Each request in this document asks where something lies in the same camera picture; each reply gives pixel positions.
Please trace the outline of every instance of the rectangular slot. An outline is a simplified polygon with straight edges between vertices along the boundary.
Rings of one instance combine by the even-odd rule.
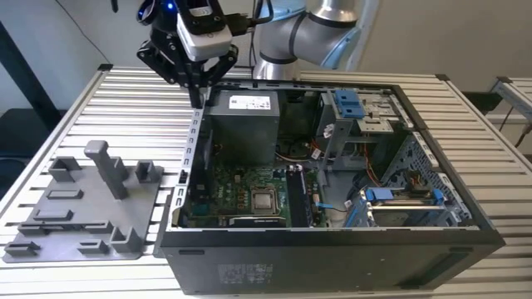
[[[83,191],[77,190],[51,190],[48,191],[48,199],[81,199]]]
[[[95,245],[97,245],[97,244],[99,244],[97,241],[84,241],[84,242],[80,242],[80,245],[81,245],[81,246],[95,246]]]
[[[180,255],[204,255],[205,251],[203,249],[181,249]]]
[[[113,225],[109,221],[95,222],[91,224],[85,224],[85,230],[91,234],[111,234],[113,230]]]
[[[44,211],[37,210],[33,216],[35,221],[68,221],[72,219],[73,212],[71,210],[64,211]]]
[[[40,247],[33,242],[13,243],[11,242],[5,247],[4,251],[12,257],[33,257],[37,255],[36,250]]]

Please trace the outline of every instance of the slotted metal surface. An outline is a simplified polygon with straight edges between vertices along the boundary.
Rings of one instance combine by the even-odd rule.
[[[229,77],[249,77],[248,70]],[[304,72],[303,80],[399,84],[431,134],[437,139],[472,194],[508,245],[464,271],[435,292],[388,293],[379,298],[532,298],[532,175],[531,165],[481,117],[449,82],[432,75]],[[51,175],[56,155],[92,162],[83,147],[92,139],[109,142],[112,155],[127,165],[152,159],[164,166],[157,203],[177,181],[192,109],[187,93],[147,69],[115,68],[96,74],[16,186],[0,201],[0,255],[13,239]],[[132,261],[0,263],[0,295],[17,298],[181,298],[180,286],[164,259],[152,256],[163,207],[153,208],[144,255]],[[331,293],[256,295],[255,298],[351,298],[372,294]]]

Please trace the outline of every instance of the circuit board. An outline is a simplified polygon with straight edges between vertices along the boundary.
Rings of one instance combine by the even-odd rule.
[[[236,217],[281,218],[291,226],[285,169],[215,165],[212,174],[209,199],[191,203],[191,227],[227,227]],[[320,196],[313,170],[305,172],[305,187],[311,201]]]

